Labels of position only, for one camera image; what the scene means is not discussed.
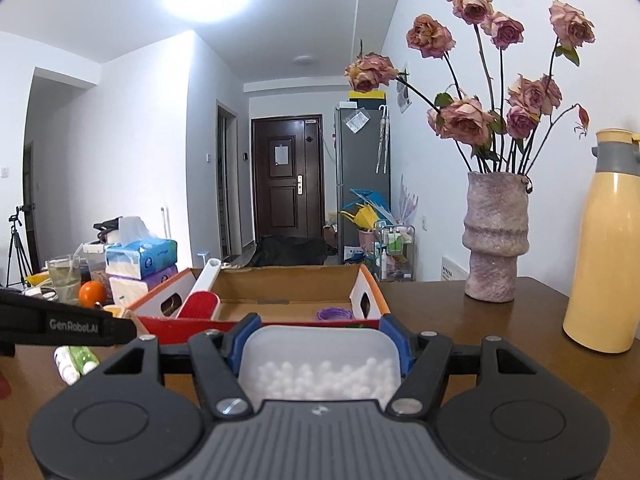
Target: ceramic vase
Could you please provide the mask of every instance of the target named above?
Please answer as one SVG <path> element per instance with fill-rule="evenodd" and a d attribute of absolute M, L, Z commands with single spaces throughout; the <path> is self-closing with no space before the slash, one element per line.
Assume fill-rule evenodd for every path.
<path fill-rule="evenodd" d="M 518 256 L 529 250 L 528 180 L 513 173 L 468 174 L 462 244 L 471 250 L 465 293 L 506 303 L 515 294 Z"/>

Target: orange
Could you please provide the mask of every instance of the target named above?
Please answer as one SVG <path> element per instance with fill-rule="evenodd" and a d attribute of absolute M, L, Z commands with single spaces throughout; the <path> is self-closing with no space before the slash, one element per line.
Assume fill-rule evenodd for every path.
<path fill-rule="evenodd" d="M 86 282 L 80 287 L 78 300 L 82 306 L 91 308 L 96 303 L 104 304 L 107 301 L 107 291 L 100 282 Z"/>

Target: metal bolt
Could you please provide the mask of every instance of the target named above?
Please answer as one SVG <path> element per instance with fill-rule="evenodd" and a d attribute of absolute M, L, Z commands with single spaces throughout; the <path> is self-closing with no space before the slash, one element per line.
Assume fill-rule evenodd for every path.
<path fill-rule="evenodd" d="M 249 404 L 244 399 L 229 397 L 222 399 L 216 404 L 216 410 L 222 415 L 240 415 L 249 408 Z"/>
<path fill-rule="evenodd" d="M 391 403 L 391 409 L 398 415 L 415 415 L 422 411 L 422 403 L 418 399 L 405 397 L 394 400 Z"/>

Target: ceiling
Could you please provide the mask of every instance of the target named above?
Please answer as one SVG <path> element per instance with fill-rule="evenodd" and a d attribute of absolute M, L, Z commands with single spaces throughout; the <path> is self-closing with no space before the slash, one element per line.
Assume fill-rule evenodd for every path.
<path fill-rule="evenodd" d="M 243 82 L 342 74 L 359 38 L 379 50 L 397 0 L 251 0 L 202 25 L 162 0 L 3 0 L 0 30 L 103 63 L 192 28 Z M 296 56 L 313 56 L 308 66 Z"/>

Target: purple bracelet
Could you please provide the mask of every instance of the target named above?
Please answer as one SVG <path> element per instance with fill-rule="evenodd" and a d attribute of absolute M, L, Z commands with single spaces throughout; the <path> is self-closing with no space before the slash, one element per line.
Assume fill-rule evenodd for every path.
<path fill-rule="evenodd" d="M 329 306 L 316 312 L 316 317 L 320 321 L 349 320 L 353 318 L 353 312 L 340 306 Z"/>

